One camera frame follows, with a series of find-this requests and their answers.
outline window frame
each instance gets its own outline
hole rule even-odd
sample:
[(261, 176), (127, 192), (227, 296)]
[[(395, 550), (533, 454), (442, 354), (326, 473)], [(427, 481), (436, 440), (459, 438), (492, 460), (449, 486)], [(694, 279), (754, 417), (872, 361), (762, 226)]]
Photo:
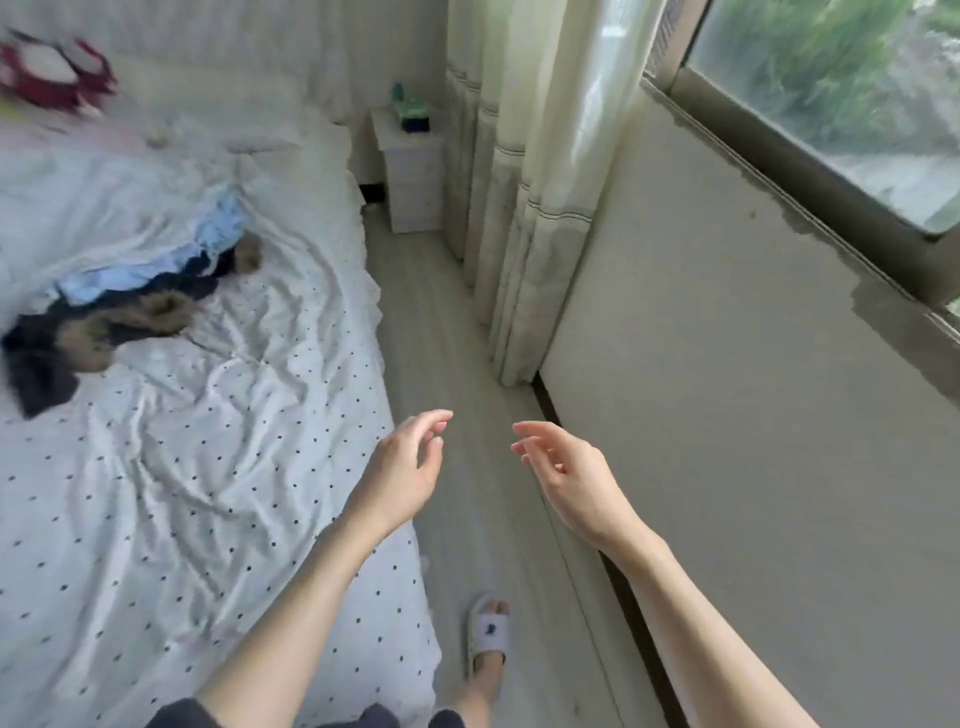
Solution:
[(960, 224), (931, 233), (902, 219), (686, 64), (714, 1), (686, 0), (653, 86), (919, 301), (943, 310), (960, 297)]

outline dark shorts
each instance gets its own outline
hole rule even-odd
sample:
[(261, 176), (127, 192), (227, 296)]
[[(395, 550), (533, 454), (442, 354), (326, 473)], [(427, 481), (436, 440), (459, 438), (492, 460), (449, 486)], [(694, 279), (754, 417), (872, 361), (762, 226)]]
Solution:
[[(396, 716), (382, 705), (371, 705), (350, 723), (330, 723), (324, 728), (399, 728)], [(193, 698), (160, 708), (147, 728), (220, 728), (204, 706)], [(456, 711), (443, 710), (430, 720), (430, 728), (465, 728)]]

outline forearm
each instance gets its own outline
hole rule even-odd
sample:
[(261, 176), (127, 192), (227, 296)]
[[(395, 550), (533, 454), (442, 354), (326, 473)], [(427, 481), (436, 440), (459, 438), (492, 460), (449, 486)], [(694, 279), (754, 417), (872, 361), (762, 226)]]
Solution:
[(614, 551), (693, 728), (816, 728), (662, 539), (639, 523)]
[(306, 695), (350, 581), (376, 547), (362, 523), (327, 528), (197, 698), (224, 728), (286, 728)]

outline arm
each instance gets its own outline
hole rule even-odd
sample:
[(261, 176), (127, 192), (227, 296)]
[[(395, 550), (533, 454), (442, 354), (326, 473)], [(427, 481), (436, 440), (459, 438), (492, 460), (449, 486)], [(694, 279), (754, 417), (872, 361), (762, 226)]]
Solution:
[[(376, 447), (344, 512), (197, 699), (223, 728), (288, 728), (317, 669), (340, 601), (371, 551), (433, 493), (446, 410), (410, 418)], [(426, 443), (422, 465), (420, 444)]]
[(600, 450), (550, 423), (514, 429), (561, 520), (630, 579), (690, 725), (817, 728), (636, 514)]

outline finger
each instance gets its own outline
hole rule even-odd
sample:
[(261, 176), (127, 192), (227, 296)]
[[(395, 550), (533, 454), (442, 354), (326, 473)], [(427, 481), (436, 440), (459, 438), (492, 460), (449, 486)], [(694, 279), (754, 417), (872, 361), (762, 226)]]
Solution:
[(570, 443), (576, 439), (565, 429), (553, 423), (516, 423), (514, 432), (523, 438), (539, 437), (542, 448), (558, 450), (561, 455), (566, 453)]
[[(530, 465), (530, 455), (526, 453), (520, 455), (520, 462), (524, 465)], [(553, 469), (560, 475), (566, 475), (566, 465), (563, 463), (555, 463)]]
[(525, 439), (525, 440), (520, 440), (520, 442), (518, 442), (518, 443), (513, 443), (513, 444), (510, 446), (510, 449), (511, 449), (513, 452), (515, 452), (517, 455), (522, 455), (524, 452), (527, 451), (527, 450), (526, 450), (526, 447), (524, 447), (524, 443), (526, 443), (526, 442), (535, 443), (538, 448), (540, 448), (541, 450), (543, 450), (544, 452), (546, 452), (546, 453), (550, 456), (550, 460), (552, 460), (555, 465), (556, 465), (557, 463), (562, 463), (562, 462), (564, 462), (563, 459), (562, 459), (562, 457), (560, 456), (560, 453), (557, 452), (557, 451), (556, 451), (555, 449), (553, 449), (553, 448), (548, 448), (548, 447), (546, 446), (546, 444), (543, 442), (543, 438), (541, 438), (541, 437), (529, 437), (529, 438), (527, 438), (527, 439)]
[[(543, 449), (550, 449), (550, 446), (546, 444), (542, 437), (534, 435), (533, 437), (525, 437), (523, 440), (533, 440)], [(510, 449), (513, 450), (517, 455), (522, 455), (526, 450), (523, 449), (523, 440), (513, 443), (510, 446)]]
[(407, 420), (403, 425), (397, 428), (396, 433), (408, 437), (418, 445), (420, 440), (426, 437), (427, 432), (435, 432), (434, 428), (440, 423), (444, 423), (453, 417), (453, 413), (448, 409), (433, 409), (429, 412), (420, 412), (416, 417)]
[(553, 463), (550, 462), (549, 455), (547, 455), (546, 452), (544, 452), (536, 443), (525, 442), (525, 447), (527, 448), (527, 456), (528, 460), (530, 461), (530, 467), (536, 474), (537, 480), (540, 481), (540, 485), (546, 486), (549, 484), (555, 484), (561, 474), (557, 473), (557, 469), (554, 468)]
[(424, 442), (425, 442), (426, 440), (429, 440), (429, 439), (430, 439), (431, 437), (433, 437), (434, 435), (439, 435), (439, 434), (440, 434), (441, 432), (443, 432), (445, 429), (446, 429), (446, 420), (441, 420), (440, 422), (438, 422), (438, 423), (436, 423), (435, 425), (433, 425), (433, 428), (432, 428), (432, 429), (428, 429), (427, 432), (426, 432), (426, 434), (423, 435), (423, 440), (424, 440)]
[(420, 466), (420, 472), (435, 482), (440, 475), (440, 466), (443, 462), (444, 438), (435, 437), (423, 449), (423, 464)]

